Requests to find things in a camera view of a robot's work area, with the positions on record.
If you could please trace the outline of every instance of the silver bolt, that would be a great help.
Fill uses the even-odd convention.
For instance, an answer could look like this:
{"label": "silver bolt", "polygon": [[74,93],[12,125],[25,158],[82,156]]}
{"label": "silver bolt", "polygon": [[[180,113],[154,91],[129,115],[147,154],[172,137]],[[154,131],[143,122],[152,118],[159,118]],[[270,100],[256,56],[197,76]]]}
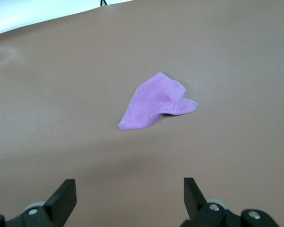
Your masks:
{"label": "silver bolt", "polygon": [[30,211],[28,212],[28,214],[29,214],[29,215],[34,215],[34,214],[36,214],[37,212],[38,212],[37,209],[32,209],[32,210],[30,210]]}
{"label": "silver bolt", "polygon": [[213,210],[213,211],[219,211],[220,209],[219,209],[219,207],[218,207],[218,205],[217,204],[210,204],[209,205],[209,208],[211,209],[211,210]]}
{"label": "silver bolt", "polygon": [[261,218],[260,215],[255,211],[250,211],[250,212],[248,212],[248,214],[249,214],[249,216],[251,216],[252,218],[257,219],[257,220]]}

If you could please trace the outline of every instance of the purple cloth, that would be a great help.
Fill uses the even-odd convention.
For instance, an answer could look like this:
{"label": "purple cloth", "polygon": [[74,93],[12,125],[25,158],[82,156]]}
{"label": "purple cloth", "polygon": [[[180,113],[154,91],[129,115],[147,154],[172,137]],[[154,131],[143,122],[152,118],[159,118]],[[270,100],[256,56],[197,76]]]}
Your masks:
{"label": "purple cloth", "polygon": [[183,98],[186,89],[177,81],[159,72],[136,90],[117,125],[120,130],[142,129],[157,121],[163,114],[181,115],[193,112],[198,103]]}

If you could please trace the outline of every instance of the brown table surface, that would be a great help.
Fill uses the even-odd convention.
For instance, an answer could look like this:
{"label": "brown table surface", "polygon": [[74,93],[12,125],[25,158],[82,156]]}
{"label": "brown table surface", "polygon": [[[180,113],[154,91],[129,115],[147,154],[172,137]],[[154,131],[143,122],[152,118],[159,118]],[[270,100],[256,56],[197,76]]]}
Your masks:
{"label": "brown table surface", "polygon": [[[165,73],[194,113],[119,131]],[[284,0],[135,0],[0,35],[0,213],[75,178],[66,227],[177,227],[183,178],[284,227]]]}

